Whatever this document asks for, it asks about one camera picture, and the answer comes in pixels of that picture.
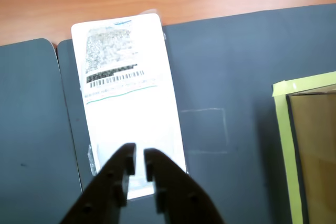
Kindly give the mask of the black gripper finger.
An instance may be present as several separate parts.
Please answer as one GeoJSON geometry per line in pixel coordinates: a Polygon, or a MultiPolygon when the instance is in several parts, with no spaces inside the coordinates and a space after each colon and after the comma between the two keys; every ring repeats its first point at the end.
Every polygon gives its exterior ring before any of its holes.
{"type": "Polygon", "coordinates": [[[209,195],[163,152],[144,150],[146,179],[165,223],[224,223],[209,195]]]}
{"type": "Polygon", "coordinates": [[[136,145],[122,145],[105,163],[61,223],[118,223],[135,174],[136,145]]]}

